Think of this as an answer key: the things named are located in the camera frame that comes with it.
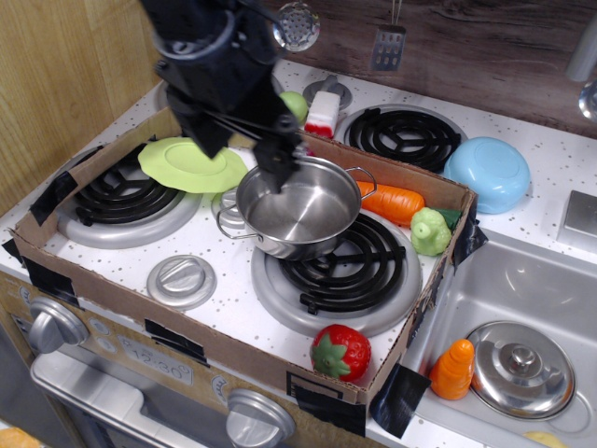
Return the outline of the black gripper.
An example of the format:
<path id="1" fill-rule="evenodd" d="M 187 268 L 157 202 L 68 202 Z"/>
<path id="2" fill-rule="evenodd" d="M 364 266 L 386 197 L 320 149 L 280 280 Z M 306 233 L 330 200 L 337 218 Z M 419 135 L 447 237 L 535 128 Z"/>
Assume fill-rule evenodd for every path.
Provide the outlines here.
<path id="1" fill-rule="evenodd" d="M 297 171 L 296 160 L 309 155 L 297 119 L 271 81 L 279 59 L 277 50 L 227 50 L 210 57 L 164 51 L 156 65 L 183 134 L 211 159 L 235 133 L 256 141 L 259 171 L 274 194 Z"/>

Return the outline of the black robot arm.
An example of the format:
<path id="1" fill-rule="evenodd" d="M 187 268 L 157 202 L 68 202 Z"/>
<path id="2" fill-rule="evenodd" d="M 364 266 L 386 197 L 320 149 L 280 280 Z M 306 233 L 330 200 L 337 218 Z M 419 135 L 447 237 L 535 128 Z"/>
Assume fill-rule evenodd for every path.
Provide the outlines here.
<path id="1" fill-rule="evenodd" d="M 214 158 L 234 134 L 254 141 L 278 193 L 299 168 L 299 122 L 272 84 L 281 55 L 258 1 L 145 1 L 161 58 L 155 71 L 183 134 Z"/>

